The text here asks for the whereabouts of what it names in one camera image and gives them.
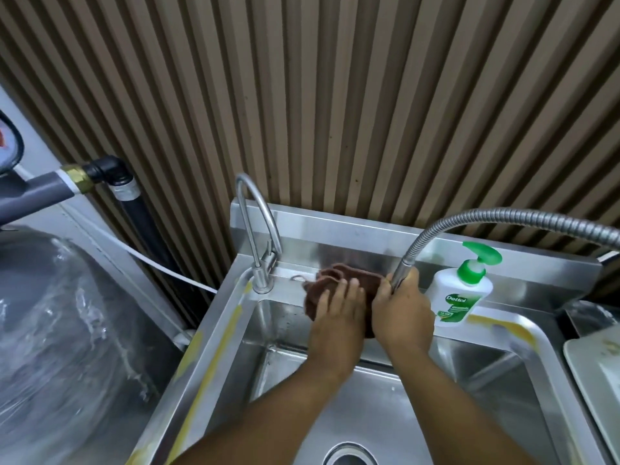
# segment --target hand soap bottle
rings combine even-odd
[[[426,291],[430,307],[435,312],[436,326],[454,326],[462,323],[471,309],[493,291],[493,283],[485,277],[485,265],[501,263],[501,255],[494,248],[473,241],[463,246],[476,253],[477,259],[468,259],[458,269],[438,271]]]

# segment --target person's left hand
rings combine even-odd
[[[331,303],[329,290],[317,305],[308,341],[308,367],[337,386],[353,372],[364,345],[366,293],[357,279],[340,280]]]

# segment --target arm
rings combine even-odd
[[[289,465],[321,410],[351,375],[364,342],[366,295],[341,281],[321,295],[297,372],[252,402],[241,417],[199,440],[174,465]]]
[[[433,463],[524,465],[535,461],[429,357],[435,314],[412,269],[391,295],[373,302],[373,331],[388,353],[420,423]]]

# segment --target green pump nozzle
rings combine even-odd
[[[472,250],[477,259],[468,259],[456,270],[456,275],[466,284],[475,285],[487,273],[484,265],[495,266],[501,263],[501,254],[495,248],[475,241],[464,241],[463,246]]]

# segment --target gooseneck faucet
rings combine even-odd
[[[396,271],[394,271],[392,290],[398,288],[413,267],[415,258],[436,236],[452,228],[473,223],[507,223],[534,227],[581,238],[612,250],[620,250],[620,230],[590,220],[576,219],[568,215],[542,210],[513,209],[510,207],[465,210],[439,219],[417,236],[405,256],[398,263]]]
[[[252,225],[247,213],[247,203],[243,195],[244,185],[258,204],[260,213],[263,214],[267,229],[269,230],[270,239],[267,242],[267,249],[262,257],[259,257],[259,251],[256,249],[256,240],[254,239],[254,233],[252,233]],[[252,288],[256,293],[266,294],[274,287],[274,278],[271,275],[271,271],[278,261],[278,258],[282,256],[282,240],[280,240],[280,233],[275,225],[275,219],[271,213],[271,209],[269,209],[267,202],[265,202],[258,186],[252,181],[252,178],[245,173],[239,173],[235,178],[235,188],[237,190],[237,200],[239,201],[243,224],[247,231],[248,240],[250,240],[250,248],[252,250],[252,257],[254,258],[254,265],[252,267],[252,273],[254,275]]]

